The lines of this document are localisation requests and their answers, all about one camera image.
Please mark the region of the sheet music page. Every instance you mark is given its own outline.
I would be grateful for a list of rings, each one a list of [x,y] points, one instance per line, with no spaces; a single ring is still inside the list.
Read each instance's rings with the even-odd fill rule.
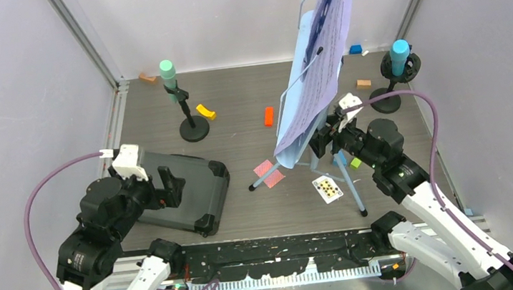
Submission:
[[[274,156],[293,151],[295,144],[333,100],[352,14],[352,0],[316,0],[308,17],[305,49],[298,55],[300,72],[291,77],[284,97]]]

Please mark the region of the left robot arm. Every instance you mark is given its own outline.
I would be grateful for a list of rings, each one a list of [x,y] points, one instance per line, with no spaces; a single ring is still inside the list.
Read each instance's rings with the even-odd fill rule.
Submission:
[[[122,241],[143,213],[181,204],[185,179],[166,166],[157,170],[162,188],[153,185],[151,176],[112,175],[88,185],[77,214],[79,225],[59,248],[57,278],[62,290],[106,290],[123,254]],[[182,247],[157,238],[127,290],[157,290],[163,281],[180,277],[184,268]]]

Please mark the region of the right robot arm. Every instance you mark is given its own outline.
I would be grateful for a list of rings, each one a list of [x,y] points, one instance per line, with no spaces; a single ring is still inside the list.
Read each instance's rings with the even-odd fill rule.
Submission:
[[[371,224],[378,252],[409,253],[458,290],[513,290],[513,252],[466,217],[405,155],[404,137],[393,121],[378,118],[363,131],[354,120],[343,124],[332,115],[309,143],[318,157],[330,145],[370,165],[376,187],[436,233],[425,235],[390,211]]]

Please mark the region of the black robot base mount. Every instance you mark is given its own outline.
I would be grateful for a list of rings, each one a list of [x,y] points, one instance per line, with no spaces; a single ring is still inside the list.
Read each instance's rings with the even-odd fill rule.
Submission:
[[[257,280],[302,274],[312,266],[321,273],[356,269],[382,256],[411,258],[369,229],[200,243],[182,247],[168,277],[194,284]]]

